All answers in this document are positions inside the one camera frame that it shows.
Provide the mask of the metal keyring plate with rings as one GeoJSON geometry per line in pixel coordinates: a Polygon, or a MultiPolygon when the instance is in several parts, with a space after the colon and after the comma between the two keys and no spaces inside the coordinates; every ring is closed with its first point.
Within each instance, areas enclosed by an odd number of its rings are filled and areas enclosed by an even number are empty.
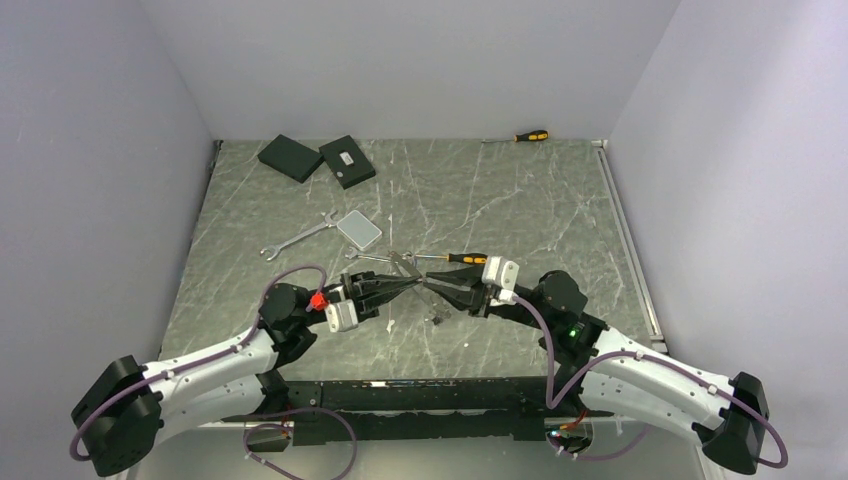
{"type": "Polygon", "coordinates": [[[426,321],[429,321],[433,326],[439,326],[452,316],[443,299],[424,287],[423,274],[418,271],[411,256],[402,255],[396,251],[390,251],[389,259],[398,274],[413,277],[419,281],[419,285],[411,288],[411,291],[426,308],[426,321]]]}

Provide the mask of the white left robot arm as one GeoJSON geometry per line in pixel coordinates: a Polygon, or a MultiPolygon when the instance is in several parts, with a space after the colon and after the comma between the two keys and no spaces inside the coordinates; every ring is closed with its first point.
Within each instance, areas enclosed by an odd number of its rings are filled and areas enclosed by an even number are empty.
{"type": "Polygon", "coordinates": [[[316,288],[285,282],[292,269],[277,275],[250,326],[229,339],[164,361],[140,363],[132,355],[112,361],[72,409],[70,457],[109,477],[196,426],[233,416],[279,417],[289,403],[279,369],[316,342],[311,326],[351,330],[418,282],[366,271],[330,284],[323,267],[310,268],[320,275],[316,288]]]}

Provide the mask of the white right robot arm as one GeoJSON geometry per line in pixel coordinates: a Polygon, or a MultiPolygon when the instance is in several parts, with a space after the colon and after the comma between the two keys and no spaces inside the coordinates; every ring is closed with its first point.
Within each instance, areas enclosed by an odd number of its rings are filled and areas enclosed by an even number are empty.
{"type": "Polygon", "coordinates": [[[550,410],[630,417],[698,444],[709,460],[743,475],[788,462],[758,378],[713,374],[640,344],[586,313],[587,297],[563,270],[545,273],[532,289],[481,265],[428,273],[423,284],[472,316],[540,329],[550,410]]]}

